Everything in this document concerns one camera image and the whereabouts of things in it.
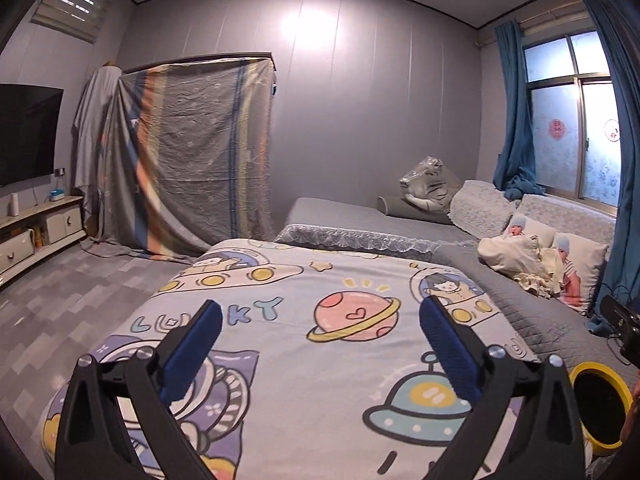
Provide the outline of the person's right hand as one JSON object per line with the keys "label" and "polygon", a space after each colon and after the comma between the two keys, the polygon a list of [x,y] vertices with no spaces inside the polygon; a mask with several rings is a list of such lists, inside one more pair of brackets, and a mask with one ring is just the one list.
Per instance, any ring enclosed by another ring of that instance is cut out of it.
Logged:
{"label": "person's right hand", "polygon": [[620,432],[620,440],[625,443],[634,429],[634,422],[639,415],[639,399],[640,399],[640,379],[634,384],[634,388],[631,390],[631,406],[626,415],[624,426]]}

